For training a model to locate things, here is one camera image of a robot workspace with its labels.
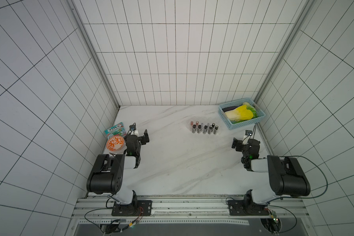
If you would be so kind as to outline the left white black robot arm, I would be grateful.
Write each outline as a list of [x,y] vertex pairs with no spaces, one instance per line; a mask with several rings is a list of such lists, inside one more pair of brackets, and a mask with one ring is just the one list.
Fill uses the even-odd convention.
[[138,200],[134,190],[123,184],[125,169],[136,169],[141,161],[141,147],[149,143],[148,131],[139,136],[135,128],[124,138],[126,149],[123,153],[108,153],[97,156],[88,177],[86,188],[96,195],[109,194],[113,200],[112,216],[150,216],[152,201]]

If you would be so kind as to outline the black lipstick gold band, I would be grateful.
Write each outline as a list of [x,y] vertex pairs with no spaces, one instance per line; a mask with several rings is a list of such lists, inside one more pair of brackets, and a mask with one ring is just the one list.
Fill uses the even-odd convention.
[[208,134],[211,134],[211,133],[212,133],[212,130],[213,130],[213,127],[210,126],[210,127],[208,128],[208,130],[207,130],[207,133],[208,133]]

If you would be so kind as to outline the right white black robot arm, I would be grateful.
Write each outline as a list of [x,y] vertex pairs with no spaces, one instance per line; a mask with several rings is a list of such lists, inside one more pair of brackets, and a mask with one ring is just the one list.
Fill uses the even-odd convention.
[[260,158],[260,141],[245,137],[233,139],[232,148],[243,154],[241,162],[250,172],[267,173],[268,183],[258,189],[246,192],[242,200],[227,202],[231,216],[269,215],[267,204],[272,200],[310,194],[310,183],[295,157],[269,155]]

